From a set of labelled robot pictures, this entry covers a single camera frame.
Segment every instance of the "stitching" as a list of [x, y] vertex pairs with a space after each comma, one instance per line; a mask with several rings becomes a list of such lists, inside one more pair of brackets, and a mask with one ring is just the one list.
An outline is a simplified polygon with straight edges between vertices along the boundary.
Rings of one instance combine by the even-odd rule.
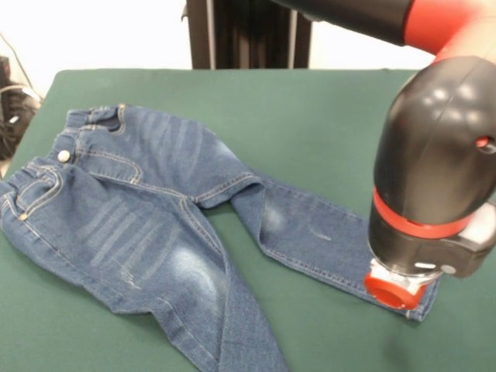
[[[16, 215], [13, 211], [13, 208], [12, 208], [12, 205], [10, 204], [10, 201], [7, 200], [7, 204], [10, 206], [10, 209], [12, 211], [12, 213], [14, 215]], [[89, 279], [93, 280], [93, 281], [96, 281], [98, 283], [101, 283], [103, 285], [105, 285], [105, 287], [107, 289], [109, 289], [110, 291], [112, 292], [115, 292], [116, 294], [118, 294], [120, 296], [120, 298], [124, 298], [124, 294], [121, 293], [120, 291], [117, 291], [116, 289], [112, 288], [106, 281], [103, 281], [101, 278], [96, 278], [96, 277], [93, 277], [92, 275], [86, 273], [85, 271], [75, 267], [71, 261], [69, 259], [67, 259], [58, 249], [56, 249], [54, 246], [52, 246], [50, 243], [48, 243], [28, 222], [25, 222], [25, 225], [26, 227], [29, 229], [29, 231], [31, 231], [32, 234], [34, 234], [38, 239], [40, 239], [46, 246], [48, 246], [48, 248], [50, 250], [52, 250], [58, 257], [60, 257], [62, 260], [64, 260], [64, 262], [66, 262], [69, 266], [71, 266], [75, 271], [77, 271], [78, 273], [80, 274], [83, 274], [84, 276], [88, 277]], [[186, 325], [183, 323], [183, 321], [181, 320], [181, 318], [177, 315], [176, 313], [176, 310], [174, 309], [174, 306], [167, 300], [163, 299], [163, 298], [160, 298], [160, 297], [156, 297], [156, 299], [158, 301], [162, 301], [163, 303], [169, 305], [171, 311], [174, 313], [174, 317], [179, 321], [179, 323], [181, 324], [181, 326], [184, 328], [184, 330], [190, 335], [190, 337], [192, 339], [194, 339], [198, 345], [209, 355], [212, 357], [213, 360], [217, 361], [217, 359], [203, 346], [202, 343], [200, 343], [200, 341], [195, 337], [195, 335], [193, 333], [191, 333], [191, 331], [188, 329], [188, 327], [186, 327]]]
[[16, 198], [15, 198], [15, 202], [17, 203], [17, 205], [19, 205], [22, 209], [24, 209], [24, 211], [27, 213], [27, 210], [30, 209], [32, 206], [36, 205], [36, 203], [42, 201], [44, 198], [50, 196], [54, 190], [54, 188], [57, 187], [57, 182], [55, 182], [55, 184], [53, 186], [50, 186], [50, 184], [48, 184], [50, 186], [50, 189], [46, 192], [44, 192], [41, 196], [39, 196], [37, 199], [35, 199], [33, 202], [31, 202], [29, 205], [27, 205], [26, 203], [24, 203], [24, 201], [22, 201], [22, 196], [32, 187], [34, 186], [35, 184], [40, 184], [40, 183], [48, 183], [49, 181], [49, 178], [45, 175], [43, 176], [41, 179], [37, 180], [37, 181], [34, 181], [32, 184], [30, 184], [27, 188], [25, 188], [20, 195], [18, 195]]
[[0, 212], [5, 211], [5, 209], [9, 206], [9, 200], [5, 198], [5, 200], [2, 203], [2, 207], [0, 208]]
[[17, 200], [19, 199], [22, 199], [22, 197], [24, 196], [24, 194], [32, 187], [34, 186], [35, 184], [40, 184], [41, 182], [47, 182], [49, 179], [48, 177], [45, 175], [43, 177], [41, 177], [41, 179], [39, 180], [36, 180], [34, 181], [32, 184], [30, 184], [27, 188], [25, 188], [24, 190], [21, 191], [21, 193], [19, 195], [17, 195]]
[[360, 221], [362, 221], [362, 219], [363, 219], [362, 216], [360, 216], [360, 215], [358, 215], [358, 214], [356, 214], [354, 212], [351, 212], [348, 209], [340, 208], [339, 206], [334, 205], [330, 201], [325, 200], [320, 195], [312, 194], [311, 192], [304, 192], [304, 191], [299, 191], [299, 190], [295, 190], [295, 189], [292, 189], [292, 188], [288, 188], [288, 187], [285, 187], [283, 185], [277, 184], [277, 183], [275, 183], [275, 182], [273, 182], [272, 180], [269, 180], [269, 179], [266, 179], [266, 182], [272, 184], [273, 186], [275, 186], [277, 188], [282, 188], [282, 189], [284, 189], [286, 191], [290, 191], [290, 192], [293, 192], [295, 194], [299, 194], [299, 195], [303, 195], [303, 196], [308, 196], [310, 198], [317, 198], [318, 201], [319, 201], [319, 203], [317, 205], [323, 204], [323, 205], [325, 205], [326, 207], [328, 207], [330, 209], [333, 209], [335, 211], [342, 212], [345, 215], [348, 215], [349, 217], [353, 217], [354, 219], [359, 219]]
[[188, 333], [188, 335], [198, 343], [198, 345], [209, 355], [212, 357], [213, 360], [215, 360], [216, 362], [219, 362], [217, 360], [217, 358], [215, 358], [204, 346], [203, 344], [200, 342], [199, 339], [196, 338], [196, 336], [191, 333], [191, 331], [188, 329], [188, 327], [183, 323], [183, 321], [181, 320], [181, 318], [179, 317], [179, 315], [177, 315], [176, 313], [176, 310], [174, 309], [174, 306], [169, 302], [167, 301], [166, 299], [162, 298], [162, 297], [157, 297], [157, 300], [158, 301], [162, 301], [164, 304], [167, 304], [169, 305], [170, 307], [170, 310], [172, 311], [172, 313], [174, 314], [174, 317], [177, 319], [177, 321], [181, 324], [181, 326], [184, 328], [184, 330]]
[[27, 215], [30, 215], [31, 213], [35, 212], [38, 208], [43, 207], [46, 203], [54, 200], [64, 188], [64, 180], [62, 180], [62, 178], [59, 177], [59, 175], [56, 173], [54, 173], [53, 175], [55, 176], [55, 185], [42, 198], [35, 201], [35, 203], [39, 203], [39, 204], [35, 205], [35, 203], [32, 203], [32, 206], [29, 208], [29, 211], [26, 210]]
[[189, 210], [188, 205], [186, 204], [186, 198], [182, 198], [180, 201], [181, 210], [185, 213], [186, 218], [190, 222], [192, 222], [193, 227], [201, 234], [201, 236], [206, 240], [206, 243], [215, 250], [218, 254], [222, 255], [222, 251], [215, 243], [214, 239], [210, 236], [210, 234], [205, 230], [202, 224], [196, 219], [196, 217]]
[[119, 129], [117, 129], [115, 132], [112, 132], [113, 135], [118, 136], [119, 134], [123, 134], [124, 130], [126, 129], [126, 121], [124, 120], [124, 109], [126, 108], [125, 105], [119, 105], [117, 108], [117, 119], [120, 121], [121, 125]]
[[[362, 295], [367, 296], [367, 297], [369, 296], [368, 293], [366, 293], [365, 291], [363, 291], [363, 290], [361, 290], [359, 288], [359, 285], [357, 283], [354, 283], [352, 281], [349, 281], [349, 280], [345, 279], [344, 277], [341, 277], [341, 276], [336, 275], [336, 274], [331, 274], [331, 273], [329, 273], [328, 271], [325, 271], [325, 270], [317, 269], [316, 267], [312, 267], [310, 265], [307, 265], [306, 263], [303, 263], [300, 260], [289, 258], [289, 257], [285, 256], [282, 253], [276, 252], [274, 250], [270, 250], [270, 249], [268, 249], [266, 247], [264, 247], [264, 250], [269, 255], [271, 255], [272, 257], [274, 257], [274, 258], [277, 257], [279, 260], [285, 262], [286, 264], [289, 264], [291, 266], [299, 267], [303, 271], [307, 271], [307, 272], [313, 273], [317, 277], [325, 278], [325, 279], [327, 279], [327, 280], [329, 280], [331, 282], [334, 282], [336, 284], [341, 284], [341, 285], [347, 286], [349, 288], [352, 288], [358, 294], [362, 294]], [[424, 311], [424, 307], [425, 307], [424, 305], [419, 305], [415, 309], [415, 311], [416, 312], [423, 312]]]
[[256, 178], [256, 176], [254, 176], [251, 173], [241, 174], [241, 175], [213, 188], [212, 190], [207, 191], [204, 194], [197, 196], [195, 198], [195, 201], [204, 202], [205, 200], [207, 200], [209, 198], [213, 198], [214, 196], [217, 196], [218, 194], [227, 190], [229, 187], [234, 186], [234, 185], [238, 184], [239, 182], [246, 180], [247, 178]]
[[179, 191], [175, 191], [175, 190], [173, 190], [171, 188], [159, 188], [157, 186], [153, 186], [151, 184], [144, 184], [144, 183], [135, 184], [134, 186], [136, 186], [138, 188], [145, 188], [145, 189], [150, 189], [150, 190], [158, 191], [158, 192], [161, 192], [163, 194], [177, 196], [179, 198], [187, 198], [186, 195], [180, 193]]
[[140, 178], [141, 178], [141, 176], [142, 176], [142, 174], [143, 174], [143, 171], [141, 170], [141, 168], [137, 164], [135, 164], [134, 162], [132, 162], [130, 160], [127, 160], [127, 159], [125, 159], [123, 157], [118, 157], [118, 156], [113, 155], [111, 153], [105, 153], [105, 152], [97, 151], [97, 150], [76, 149], [76, 153], [77, 152], [79, 152], [79, 155], [90, 154], [90, 155], [95, 155], [97, 157], [104, 157], [104, 158], [107, 158], [107, 159], [110, 159], [110, 160], [115, 160], [115, 161], [119, 161], [121, 163], [130, 165], [136, 171], [136, 175], [131, 180], [132, 183], [139, 181]]
[[120, 295], [122, 298], [124, 298], [124, 294], [122, 294], [121, 292], [117, 291], [116, 289], [110, 287], [106, 281], [103, 281], [102, 279], [97, 279], [96, 277], [93, 277], [91, 276], [90, 274], [86, 273], [85, 271], [81, 270], [81, 269], [78, 269], [77, 267], [75, 267], [69, 260], [67, 257], [65, 257], [58, 249], [56, 249], [54, 246], [52, 246], [50, 243], [48, 243], [29, 223], [26, 223], [26, 227], [29, 229], [29, 231], [31, 231], [31, 233], [33, 233], [37, 238], [39, 238], [42, 242], [44, 242], [56, 255], [58, 255], [61, 259], [63, 259], [69, 266], [71, 266], [74, 270], [76, 270], [78, 273], [80, 274], [83, 274], [85, 275], [86, 277], [89, 277], [90, 279], [92, 279], [93, 281], [97, 281], [97, 282], [100, 282], [100, 283], [104, 283], [105, 284], [105, 287], [107, 289], [109, 289], [110, 291], [113, 291], [115, 293], [117, 293], [118, 295]]
[[129, 185], [130, 187], [141, 188], [143, 190], [153, 190], [153, 191], [156, 191], [156, 192], [160, 192], [162, 194], [171, 195], [171, 196], [175, 196], [175, 197], [178, 197], [178, 198], [187, 198], [186, 195], [184, 195], [184, 194], [182, 194], [180, 192], [177, 192], [175, 190], [172, 190], [170, 188], [159, 188], [159, 187], [153, 186], [151, 184], [143, 184], [143, 183], [141, 183], [141, 184], [130, 184], [128, 180], [125, 180], [125, 179], [122, 179], [122, 178], [116, 178], [116, 177], [108, 176], [108, 175], [105, 175], [105, 174], [98, 174], [98, 173], [90, 172], [90, 171], [87, 172], [87, 173], [90, 174], [90, 175], [92, 175], [92, 176], [95, 176], [97, 178], [104, 178], [104, 179], [108, 179], [108, 180], [122, 182], [122, 183], [125, 183], [126, 185]]

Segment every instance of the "green table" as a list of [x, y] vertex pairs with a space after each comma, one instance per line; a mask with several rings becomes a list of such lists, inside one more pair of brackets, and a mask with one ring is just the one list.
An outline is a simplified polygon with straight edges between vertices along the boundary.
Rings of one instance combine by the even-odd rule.
[[[126, 102], [197, 119], [252, 167], [368, 214], [384, 117], [413, 71], [65, 71], [9, 170], [44, 155], [68, 109]], [[208, 214], [294, 372], [495, 370], [496, 254], [445, 278], [417, 324], [265, 257], [226, 205]], [[0, 371], [194, 371], [153, 318], [116, 316], [0, 235]]]

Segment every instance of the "black cable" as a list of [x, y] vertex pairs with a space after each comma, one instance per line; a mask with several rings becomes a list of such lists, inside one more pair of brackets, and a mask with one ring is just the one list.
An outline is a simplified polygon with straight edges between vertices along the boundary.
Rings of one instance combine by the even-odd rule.
[[22, 74], [24, 74], [24, 77], [26, 78], [26, 81], [28, 83], [28, 85], [33, 88], [33, 84], [31, 84], [31, 80], [29, 79], [29, 76], [28, 74], [26, 73], [26, 70], [24, 70], [24, 67], [22, 66], [21, 64], [21, 60], [19, 59], [19, 56], [17, 55], [17, 52], [16, 50], [14, 49], [14, 47], [12, 45], [10, 45], [10, 43], [7, 41], [7, 39], [3, 36], [2, 33], [0, 33], [0, 39], [3, 40], [3, 42], [7, 45], [7, 47], [12, 51], [12, 54], [14, 54], [14, 58], [15, 58], [15, 61], [17, 62], [17, 64], [19, 65], [19, 68], [21, 69], [22, 71]]

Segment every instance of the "blue denim jeans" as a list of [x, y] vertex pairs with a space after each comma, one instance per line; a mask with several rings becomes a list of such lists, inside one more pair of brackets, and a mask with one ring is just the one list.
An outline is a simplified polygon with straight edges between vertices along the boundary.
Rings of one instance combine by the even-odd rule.
[[[286, 371], [202, 213], [225, 202], [266, 255], [381, 306], [362, 285], [366, 219], [250, 169], [202, 124], [148, 108], [69, 112], [50, 154], [0, 184], [0, 223], [16, 249], [113, 313], [153, 314], [199, 370]], [[436, 290], [397, 313], [422, 321]]]

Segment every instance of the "jeans seam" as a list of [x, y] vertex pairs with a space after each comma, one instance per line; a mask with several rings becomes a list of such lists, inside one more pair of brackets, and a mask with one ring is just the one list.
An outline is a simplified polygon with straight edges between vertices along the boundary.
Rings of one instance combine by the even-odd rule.
[[111, 154], [111, 153], [106, 153], [105, 151], [85, 150], [85, 149], [80, 148], [80, 147], [77, 148], [76, 149], [76, 155], [79, 156], [79, 157], [81, 157], [82, 154], [95, 155], [97, 157], [105, 157], [105, 158], [110, 159], [110, 160], [115, 160], [115, 161], [118, 161], [120, 163], [128, 164], [129, 166], [133, 167], [134, 170], [136, 171], [136, 174], [131, 179], [131, 183], [132, 184], [138, 182], [141, 179], [142, 175], [143, 175], [143, 171], [141, 170], [140, 166], [138, 166], [133, 161], [128, 160], [128, 159], [126, 159], [124, 157], [119, 157], [119, 156], [114, 155], [114, 154]]
[[114, 136], [118, 136], [120, 134], [123, 134], [124, 131], [126, 130], [126, 121], [124, 119], [124, 110], [126, 109], [126, 105], [119, 105], [117, 108], [117, 119], [121, 123], [119, 129], [117, 129], [115, 132], [112, 132]]
[[[336, 275], [336, 274], [332, 274], [332, 273], [330, 273], [328, 271], [325, 271], [325, 270], [320, 270], [317, 267], [313, 267], [312, 265], [308, 265], [306, 263], [303, 263], [300, 260], [296, 260], [294, 258], [290, 258], [290, 257], [284, 255], [283, 253], [279, 253], [277, 251], [270, 250], [270, 249], [268, 249], [266, 247], [265, 247], [265, 250], [268, 253], [270, 253], [271, 255], [273, 255], [274, 257], [278, 257], [280, 260], [283, 260], [284, 262], [286, 262], [288, 264], [293, 264], [293, 265], [299, 267], [302, 270], [311, 271], [313, 274], [316, 274], [319, 277], [329, 279], [330, 281], [334, 281], [334, 282], [339, 283], [339, 284], [346, 284], [346, 285], [349, 285], [349, 286], [354, 287], [355, 289], [357, 289], [357, 286], [352, 281], [349, 281], [349, 280], [345, 279], [344, 277], [341, 277], [341, 276]], [[367, 294], [364, 291], [360, 291], [359, 290], [359, 292], [360, 293], [363, 293], [364, 295]]]
[[162, 194], [177, 196], [179, 198], [187, 198], [187, 195], [182, 194], [179, 191], [176, 191], [172, 188], [159, 188], [157, 186], [153, 186], [151, 184], [145, 184], [143, 182], [141, 182], [139, 184], [134, 184], [133, 186], [138, 187], [138, 188], [150, 189], [153, 191], [160, 192]]
[[256, 178], [257, 176], [251, 174], [251, 173], [245, 173], [241, 174], [237, 177], [232, 178], [231, 180], [216, 186], [212, 190], [209, 190], [195, 198], [196, 202], [205, 202], [206, 200], [209, 200], [210, 198], [213, 198], [221, 193], [223, 193], [225, 190], [231, 188], [232, 186], [237, 185], [239, 182], [242, 182], [246, 180], [247, 178]]
[[[12, 207], [11, 202], [10, 202], [9, 200], [7, 200], [7, 202], [8, 202], [8, 204], [9, 204], [9, 206], [10, 206], [10, 210], [11, 210], [12, 214], [13, 214], [13, 215], [15, 215], [15, 216], [17, 216], [17, 214], [14, 212], [14, 208]], [[27, 222], [27, 220], [26, 220], [26, 221], [23, 221], [22, 223], [26, 225], [26, 227], [28, 228], [28, 230], [29, 230], [29, 231], [31, 231], [31, 233], [32, 233], [34, 236], [36, 236], [38, 239], [40, 239], [40, 240], [41, 240], [41, 241], [42, 241], [42, 242], [43, 242], [46, 246], [48, 246], [48, 248], [49, 248], [50, 250], [52, 250], [52, 251], [53, 251], [56, 255], [58, 255], [58, 256], [59, 256], [62, 260], [64, 260], [66, 263], [68, 263], [68, 264], [69, 264], [69, 265], [70, 265], [73, 269], [75, 269], [78, 273], [83, 274], [84, 276], [91, 278], [93, 281], [97, 281], [97, 282], [103, 283], [103, 284], [105, 285], [105, 287], [106, 287], [106, 288], [108, 288], [109, 290], [111, 290], [111, 291], [113, 291], [113, 292], [115, 292], [115, 293], [119, 294], [119, 295], [121, 296], [121, 298], [123, 298], [123, 297], [124, 297], [124, 294], [122, 294], [121, 292], [119, 292], [119, 291], [117, 291], [116, 289], [114, 289], [114, 288], [112, 288], [111, 286], [109, 286], [109, 285], [107, 284], [107, 282], [106, 282], [106, 281], [103, 281], [102, 279], [99, 279], [99, 278], [93, 277], [92, 275], [90, 275], [90, 274], [86, 273], [85, 271], [82, 271], [82, 270], [78, 269], [77, 267], [75, 267], [75, 266], [71, 263], [71, 261], [70, 261], [67, 257], [65, 257], [65, 256], [64, 256], [64, 255], [63, 255], [63, 254], [62, 254], [59, 250], [57, 250], [57, 249], [56, 249], [54, 246], [52, 246], [50, 243], [48, 243], [48, 242], [47, 242], [47, 240], [46, 240], [45, 238], [43, 238], [43, 237], [41, 236], [41, 234], [39, 234], [39, 233], [36, 231], [36, 229], [34, 229], [34, 227], [32, 227], [32, 226], [31, 226], [31, 225]]]
[[38, 208], [43, 207], [46, 203], [54, 200], [59, 194], [60, 191], [64, 188], [64, 180], [58, 175], [57, 172], [53, 170], [46, 170], [48, 172], [53, 173], [55, 177], [55, 184], [50, 188], [49, 191], [44, 193], [42, 196], [37, 198], [35, 201], [30, 203], [29, 205], [24, 205], [24, 203], [20, 202], [20, 200], [16, 200], [16, 204], [19, 205], [27, 215], [35, 212]]
[[210, 353], [210, 351], [207, 350], [207, 348], [200, 342], [200, 340], [198, 338], [196, 338], [196, 336], [189, 330], [189, 328], [184, 324], [184, 322], [181, 320], [181, 318], [179, 317], [179, 315], [177, 315], [176, 313], [176, 310], [174, 308], [174, 306], [168, 301], [166, 300], [165, 298], [162, 298], [162, 297], [157, 297], [157, 300], [158, 301], [162, 301], [166, 304], [168, 304], [170, 306], [170, 309], [172, 310], [172, 312], [174, 313], [174, 317], [178, 320], [178, 322], [181, 324], [181, 326], [184, 328], [184, 330], [186, 332], [188, 332], [188, 335], [194, 340], [196, 341], [196, 343], [209, 355], [212, 357], [213, 360], [215, 360], [215, 362], [219, 362], [219, 360], [217, 358], [215, 358], [215, 356], [212, 355], [212, 353]]
[[3, 212], [7, 209], [9, 206], [9, 200], [6, 198], [6, 195], [4, 195], [5, 200], [2, 203], [2, 207], [0, 207], [0, 212]]
[[[18, 204], [21, 208], [23, 208], [24, 210], [28, 209], [28, 205], [25, 204], [23, 201], [22, 201], [22, 197], [24, 196], [24, 194], [32, 187], [34, 186], [35, 184], [41, 184], [42, 182], [47, 182], [48, 181], [48, 177], [47, 176], [43, 176], [42, 178], [40, 178], [39, 180], [36, 180], [34, 181], [33, 183], [29, 184], [26, 188], [24, 188], [24, 190], [21, 191], [20, 194], [17, 195], [17, 197], [15, 198], [15, 203]], [[48, 192], [51, 191], [52, 188], [54, 188], [57, 184], [55, 184], [54, 186], [52, 186], [50, 188], [50, 190]]]
[[[300, 195], [309, 196], [309, 197], [315, 197], [315, 194], [312, 194], [310, 192], [305, 192], [305, 191], [287, 188], [287, 187], [280, 185], [280, 184], [277, 184], [271, 180], [266, 180], [266, 182], [272, 184], [273, 186], [275, 186], [277, 188], [282, 188], [286, 191], [294, 192], [295, 194], [300, 194]], [[330, 201], [326, 201], [324, 198], [319, 198], [319, 204], [323, 204], [330, 209], [334, 209], [335, 211], [340, 211], [340, 212], [344, 213], [345, 215], [348, 215], [349, 217], [353, 217], [354, 219], [360, 219], [360, 220], [362, 219], [362, 217], [360, 215], [356, 214], [355, 212], [351, 212], [351, 211], [346, 210], [344, 208], [340, 208], [340, 207], [334, 205], [333, 203], [331, 203]]]
[[[12, 204], [10, 203], [10, 201], [7, 199], [6, 200], [6, 204], [10, 206], [10, 209], [11, 209], [11, 212], [16, 215], [14, 213], [14, 210], [13, 210], [13, 207], [12, 207]], [[69, 264], [74, 270], [76, 270], [78, 273], [84, 275], [85, 277], [88, 277], [90, 279], [92, 279], [93, 281], [97, 281], [98, 283], [101, 283], [102, 285], [104, 285], [107, 289], [109, 289], [110, 291], [112, 292], [115, 292], [116, 294], [119, 295], [119, 299], [120, 298], [124, 298], [125, 295], [119, 291], [117, 291], [116, 289], [114, 289], [112, 286], [110, 286], [106, 281], [103, 281], [102, 279], [100, 278], [96, 278], [94, 277], [93, 275], [90, 275], [88, 273], [86, 273], [85, 271], [75, 267], [71, 260], [69, 260], [67, 257], [65, 257], [59, 250], [57, 250], [54, 246], [52, 246], [52, 244], [48, 243], [45, 238], [43, 238], [41, 236], [41, 234], [39, 234], [36, 229], [34, 229], [34, 227], [32, 227], [27, 221], [23, 222], [26, 224], [26, 227], [28, 228], [29, 231], [31, 231], [31, 233], [33, 235], [35, 235], [38, 239], [40, 239], [50, 250], [52, 250], [57, 256], [59, 256], [62, 260], [64, 260], [64, 262], [66, 262], [67, 264]], [[164, 301], [166, 303], [169, 304], [170, 306], [170, 309], [172, 310], [172, 312], [174, 313], [175, 317], [179, 320], [179, 322], [181, 323], [182, 327], [184, 328], [184, 330], [186, 330], [188, 332], [188, 334], [198, 343], [198, 345], [208, 354], [210, 355], [213, 360], [217, 361], [217, 359], [202, 345], [202, 343], [200, 343], [200, 341], [191, 333], [191, 331], [188, 329], [188, 327], [183, 323], [183, 321], [181, 320], [181, 318], [177, 315], [176, 313], [176, 310], [174, 308], [174, 306], [167, 300], [161, 298], [161, 297], [155, 297], [157, 300], [159, 301]]]
[[[279, 260], [284, 261], [287, 264], [295, 265], [296, 267], [299, 267], [303, 271], [309, 271], [318, 277], [328, 279], [329, 281], [334, 282], [336, 284], [347, 285], [349, 287], [352, 287], [354, 291], [356, 291], [362, 295], [368, 296], [368, 293], [366, 291], [360, 290], [359, 288], [357, 288], [356, 284], [354, 284], [352, 281], [348, 281], [344, 277], [341, 277], [341, 276], [336, 275], [336, 274], [331, 274], [325, 270], [317, 269], [316, 267], [313, 267], [311, 265], [303, 263], [300, 260], [289, 258], [286, 255], [284, 255], [283, 253], [279, 253], [279, 252], [276, 252], [274, 250], [270, 250], [266, 247], [264, 247], [264, 250], [267, 253], [269, 253], [269, 255], [272, 255], [273, 257], [278, 257]], [[425, 309], [424, 305], [419, 305], [414, 311], [415, 312], [423, 312], [424, 309]]]
[[182, 198], [180, 200], [181, 210], [185, 213], [186, 218], [191, 222], [193, 227], [196, 229], [198, 233], [201, 234], [201, 237], [205, 240], [205, 242], [218, 254], [222, 255], [221, 249], [215, 244], [214, 239], [210, 236], [210, 234], [205, 230], [202, 224], [196, 219], [196, 217], [189, 210], [188, 205], [186, 204], [186, 198]]

